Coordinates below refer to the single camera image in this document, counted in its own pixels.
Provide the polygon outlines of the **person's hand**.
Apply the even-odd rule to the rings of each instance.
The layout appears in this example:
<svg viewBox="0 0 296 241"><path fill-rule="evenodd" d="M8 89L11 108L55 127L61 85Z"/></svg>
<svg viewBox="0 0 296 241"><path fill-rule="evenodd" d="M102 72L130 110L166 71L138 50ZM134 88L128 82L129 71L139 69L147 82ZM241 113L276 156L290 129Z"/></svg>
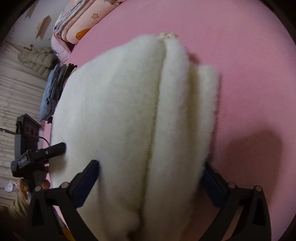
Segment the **person's hand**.
<svg viewBox="0 0 296 241"><path fill-rule="evenodd" d="M17 182L17 187L21 192L29 192L32 191L35 188L35 183L30 182L25 179L19 179ZM51 184L50 182L46 179L44 182L40 184L40 186L44 189L49 189Z"/></svg>

